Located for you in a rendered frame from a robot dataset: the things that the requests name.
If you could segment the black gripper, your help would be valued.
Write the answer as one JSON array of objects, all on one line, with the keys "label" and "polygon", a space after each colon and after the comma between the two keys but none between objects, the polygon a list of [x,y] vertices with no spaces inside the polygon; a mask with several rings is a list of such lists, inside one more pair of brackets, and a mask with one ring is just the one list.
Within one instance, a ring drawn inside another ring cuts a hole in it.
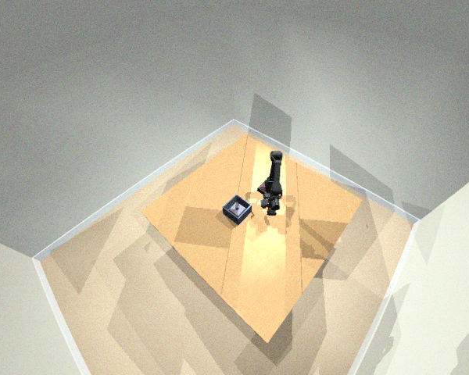
[{"label": "black gripper", "polygon": [[276,216],[277,212],[274,211],[271,206],[270,194],[268,193],[263,194],[263,199],[269,199],[269,202],[270,202],[270,209],[267,210],[267,216]]}]

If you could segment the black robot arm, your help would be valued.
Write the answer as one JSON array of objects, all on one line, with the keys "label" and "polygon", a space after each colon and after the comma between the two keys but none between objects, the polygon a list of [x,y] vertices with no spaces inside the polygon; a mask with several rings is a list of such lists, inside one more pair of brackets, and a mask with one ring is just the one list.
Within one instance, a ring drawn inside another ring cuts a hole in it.
[{"label": "black robot arm", "polygon": [[[283,197],[283,189],[281,186],[281,165],[283,160],[282,152],[271,151],[270,160],[272,161],[270,176],[265,180],[264,190],[270,192],[272,209],[274,211],[278,211],[281,208],[279,199],[282,199]],[[270,208],[269,199],[261,199],[260,204],[263,209]]]}]

